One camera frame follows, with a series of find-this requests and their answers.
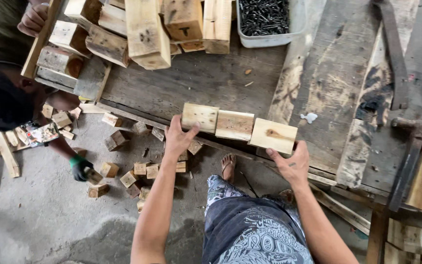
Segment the bare foot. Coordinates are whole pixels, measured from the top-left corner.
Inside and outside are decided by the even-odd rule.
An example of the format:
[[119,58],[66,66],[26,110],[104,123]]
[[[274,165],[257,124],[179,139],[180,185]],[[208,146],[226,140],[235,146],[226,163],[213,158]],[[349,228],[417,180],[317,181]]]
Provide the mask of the bare foot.
[[234,169],[237,157],[234,154],[226,154],[221,160],[222,178],[229,183],[234,183]]

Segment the wooden board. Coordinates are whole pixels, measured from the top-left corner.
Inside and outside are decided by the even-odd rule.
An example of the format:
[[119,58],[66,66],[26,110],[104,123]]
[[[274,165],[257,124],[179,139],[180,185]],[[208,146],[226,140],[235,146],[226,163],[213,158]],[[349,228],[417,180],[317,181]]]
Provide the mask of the wooden board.
[[272,147],[278,152],[291,154],[296,140],[297,127],[257,118],[249,144],[256,147]]

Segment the hand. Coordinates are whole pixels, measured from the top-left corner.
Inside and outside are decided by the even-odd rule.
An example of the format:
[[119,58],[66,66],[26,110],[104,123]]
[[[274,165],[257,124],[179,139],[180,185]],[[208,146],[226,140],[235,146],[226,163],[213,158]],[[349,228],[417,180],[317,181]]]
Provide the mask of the hand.
[[308,184],[308,150],[305,141],[296,141],[296,150],[289,159],[281,157],[272,148],[267,148],[266,153],[276,162],[279,172],[293,188]]
[[188,132],[183,132],[180,123],[181,115],[174,115],[170,127],[165,128],[165,137],[167,144],[165,145],[165,154],[172,157],[179,157],[185,150],[190,147],[191,141],[200,131],[200,123],[196,122]]
[[32,5],[22,17],[22,21],[18,24],[17,28],[20,32],[25,33],[32,37],[38,37],[38,33],[45,25],[48,19],[48,3],[39,5]]

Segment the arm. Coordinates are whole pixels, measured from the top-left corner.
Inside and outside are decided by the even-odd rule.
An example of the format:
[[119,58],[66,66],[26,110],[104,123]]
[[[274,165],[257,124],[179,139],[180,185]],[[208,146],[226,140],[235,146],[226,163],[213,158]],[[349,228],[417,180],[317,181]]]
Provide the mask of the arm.
[[351,250],[328,221],[308,186],[308,151],[305,141],[297,142],[294,155],[289,159],[284,159],[272,148],[268,148],[266,153],[276,162],[284,179],[291,184],[307,244],[315,258],[323,264],[358,263]]
[[181,153],[191,144],[199,132],[199,123],[184,133],[180,116],[172,118],[171,127],[165,129],[167,145],[159,174],[152,185],[151,192],[137,220],[131,248],[131,263],[165,264],[165,243],[172,215],[173,187],[175,169]]

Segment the flip-flop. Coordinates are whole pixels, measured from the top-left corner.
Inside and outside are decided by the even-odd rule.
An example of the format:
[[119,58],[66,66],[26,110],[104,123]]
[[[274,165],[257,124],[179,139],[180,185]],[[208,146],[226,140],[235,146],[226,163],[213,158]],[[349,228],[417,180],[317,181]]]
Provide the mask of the flip-flop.
[[235,164],[237,162],[237,156],[235,154],[227,153],[222,159],[225,159],[227,156],[231,157],[231,161],[224,164],[224,166],[222,167],[222,175],[224,175],[224,170],[226,170],[227,166],[229,165],[234,166],[235,169]]

